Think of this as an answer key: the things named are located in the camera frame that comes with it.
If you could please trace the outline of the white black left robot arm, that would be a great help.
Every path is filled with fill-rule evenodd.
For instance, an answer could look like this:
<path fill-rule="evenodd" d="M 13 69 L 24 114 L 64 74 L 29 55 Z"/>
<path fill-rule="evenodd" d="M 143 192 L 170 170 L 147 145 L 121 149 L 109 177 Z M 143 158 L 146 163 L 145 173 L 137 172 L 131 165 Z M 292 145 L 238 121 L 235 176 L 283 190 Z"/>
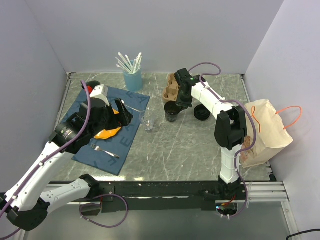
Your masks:
<path fill-rule="evenodd" d="M 117 112 L 106 100 L 92 97 L 81 103 L 79 110 L 59 124 L 46 143 L 42 153 L 23 176 L 5 194 L 0 196 L 0 209 L 16 227 L 31 231 L 58 208 L 79 199 L 94 201 L 100 184 L 89 174 L 53 191 L 45 191 L 51 178 L 80 149 L 103 130 L 128 126 L 133 115 L 123 101 L 115 100 Z"/>

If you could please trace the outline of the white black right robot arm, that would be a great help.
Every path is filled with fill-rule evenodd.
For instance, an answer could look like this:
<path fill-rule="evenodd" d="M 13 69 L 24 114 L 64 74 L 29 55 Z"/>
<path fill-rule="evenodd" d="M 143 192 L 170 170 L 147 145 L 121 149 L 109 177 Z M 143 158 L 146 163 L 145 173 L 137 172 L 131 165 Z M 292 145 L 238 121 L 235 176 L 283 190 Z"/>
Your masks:
<path fill-rule="evenodd" d="M 219 178 L 224 184 L 219 186 L 219 195 L 230 199 L 236 194 L 233 184 L 239 178 L 240 154 L 247 136 L 246 113 L 241 106 L 225 101 L 207 81 L 201 81 L 199 75 L 191 76 L 186 68 L 174 74 L 178 84 L 176 105 L 186 109 L 192 106 L 193 99 L 198 100 L 216 120 L 214 137 L 221 148 L 221 171 Z"/>

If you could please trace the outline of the dark translucent coffee cup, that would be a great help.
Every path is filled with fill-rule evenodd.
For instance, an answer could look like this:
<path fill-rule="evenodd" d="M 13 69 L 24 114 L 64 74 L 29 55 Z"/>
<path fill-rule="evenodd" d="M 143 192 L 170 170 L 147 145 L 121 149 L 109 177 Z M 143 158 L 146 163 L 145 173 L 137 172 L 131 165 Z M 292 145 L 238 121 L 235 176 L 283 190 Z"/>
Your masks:
<path fill-rule="evenodd" d="M 175 101 L 168 101 L 164 105 L 165 118 L 168 122 L 175 122 L 181 112 L 181 107 Z"/>

